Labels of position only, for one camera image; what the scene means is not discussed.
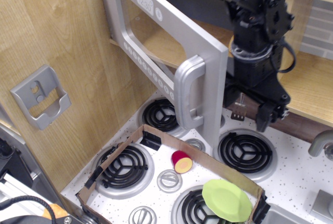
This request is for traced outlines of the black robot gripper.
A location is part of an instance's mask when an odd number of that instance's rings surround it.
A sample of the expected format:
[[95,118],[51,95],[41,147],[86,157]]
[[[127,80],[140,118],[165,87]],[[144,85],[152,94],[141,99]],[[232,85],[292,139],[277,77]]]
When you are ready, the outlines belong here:
[[277,77],[281,61],[281,52],[258,62],[229,59],[233,65],[227,70],[223,106],[230,107],[241,93],[256,101],[260,104],[255,118],[258,132],[264,132],[271,123],[288,114],[290,96]]

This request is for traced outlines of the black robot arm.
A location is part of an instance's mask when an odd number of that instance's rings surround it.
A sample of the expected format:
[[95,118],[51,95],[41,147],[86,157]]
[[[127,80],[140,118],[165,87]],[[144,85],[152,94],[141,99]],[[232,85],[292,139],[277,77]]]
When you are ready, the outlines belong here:
[[294,54],[285,34],[294,16],[286,0],[167,0],[192,19],[224,27],[232,25],[231,58],[227,64],[224,105],[241,93],[256,101],[257,130],[282,119],[290,96],[279,83],[279,73],[290,72],[295,63],[281,68],[283,51]]

